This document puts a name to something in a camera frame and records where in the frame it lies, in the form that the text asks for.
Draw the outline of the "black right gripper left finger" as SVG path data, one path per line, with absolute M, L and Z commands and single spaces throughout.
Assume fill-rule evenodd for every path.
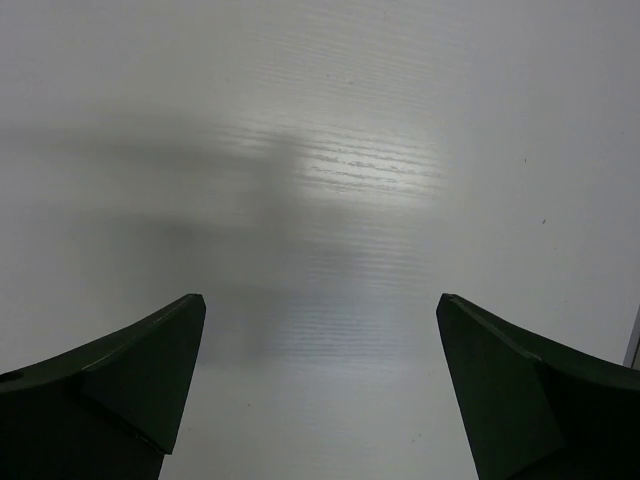
M 156 479 L 175 447 L 206 304 L 146 318 L 1 376 L 4 479 Z

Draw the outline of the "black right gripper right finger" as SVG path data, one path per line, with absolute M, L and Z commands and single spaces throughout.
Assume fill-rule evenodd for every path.
M 638 478 L 638 371 L 456 294 L 436 317 L 479 478 Z

